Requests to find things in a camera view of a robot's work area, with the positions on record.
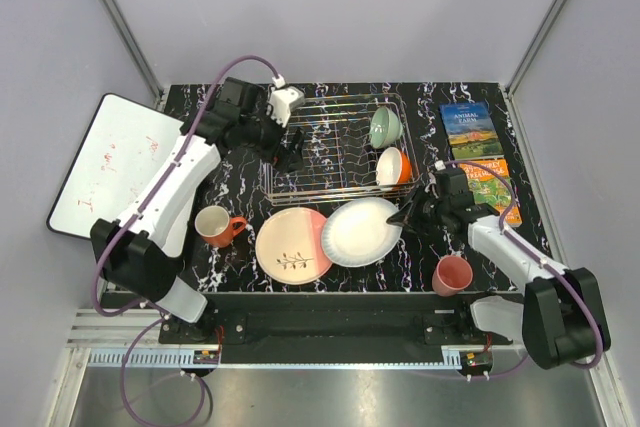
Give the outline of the orange and white bowl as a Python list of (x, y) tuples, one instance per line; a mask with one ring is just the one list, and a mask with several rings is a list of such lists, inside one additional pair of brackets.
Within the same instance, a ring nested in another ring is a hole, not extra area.
[(412, 169), (407, 155), (396, 147), (386, 148), (376, 164), (376, 183), (382, 191), (391, 191), (407, 184)]

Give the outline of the white scalloped plate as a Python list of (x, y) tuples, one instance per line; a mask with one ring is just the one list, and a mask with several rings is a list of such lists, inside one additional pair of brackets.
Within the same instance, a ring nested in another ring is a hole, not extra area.
[(347, 268), (364, 267), (383, 259), (401, 237), (402, 229), (387, 223), (398, 212), (396, 205), (380, 197), (345, 203), (323, 227), (323, 252), (334, 264)]

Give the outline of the metal wire dish rack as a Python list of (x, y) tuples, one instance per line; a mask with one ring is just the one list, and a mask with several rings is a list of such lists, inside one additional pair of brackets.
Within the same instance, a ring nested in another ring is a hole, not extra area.
[[(392, 145), (409, 159), (409, 179), (397, 186), (376, 181), (382, 151), (371, 146), (369, 131), (381, 107), (398, 117), (402, 135)], [(303, 167), (286, 174), (270, 165), (261, 167), (261, 190), (276, 206), (402, 197), (420, 180), (406, 103), (396, 93), (309, 98), (291, 116), (286, 138), (291, 139), (297, 128), (304, 133)]]

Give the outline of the green ceramic bowl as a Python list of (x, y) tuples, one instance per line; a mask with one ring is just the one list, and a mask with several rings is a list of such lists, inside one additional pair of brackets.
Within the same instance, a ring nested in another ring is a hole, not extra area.
[(374, 149), (391, 146), (404, 133), (399, 117), (388, 107), (381, 106), (374, 113), (369, 130), (370, 144)]

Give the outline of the pink cream floral plate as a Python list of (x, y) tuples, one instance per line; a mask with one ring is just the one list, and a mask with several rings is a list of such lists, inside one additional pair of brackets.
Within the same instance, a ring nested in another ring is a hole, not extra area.
[(318, 280), (333, 265), (321, 243), (326, 222), (323, 214), (305, 207), (287, 208), (269, 217), (255, 245), (262, 270), (287, 285)]

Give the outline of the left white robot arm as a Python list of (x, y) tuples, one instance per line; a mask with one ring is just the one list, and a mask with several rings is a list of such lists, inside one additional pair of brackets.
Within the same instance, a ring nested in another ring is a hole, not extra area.
[(282, 172), (302, 167), (304, 134), (286, 135), (292, 113), (305, 102), (298, 88), (276, 77), (266, 89), (227, 78), (181, 126), (172, 153), (138, 198), (113, 221), (90, 230), (98, 274), (165, 314), (181, 319), (181, 331), (196, 343), (215, 333), (206, 298), (180, 277), (166, 241), (201, 182), (230, 151), (252, 150)]

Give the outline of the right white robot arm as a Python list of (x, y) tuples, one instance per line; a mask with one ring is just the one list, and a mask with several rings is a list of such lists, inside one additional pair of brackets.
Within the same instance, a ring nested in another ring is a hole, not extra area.
[(476, 202), (464, 165), (437, 162), (433, 184), (415, 187), (387, 220), (416, 235), (444, 228), (464, 236), (523, 295), (521, 303), (498, 295), (474, 301), (454, 318), (455, 334), (470, 344), (488, 332), (514, 340), (543, 369), (596, 367), (611, 337), (595, 275), (542, 253), (508, 225), (504, 213)]

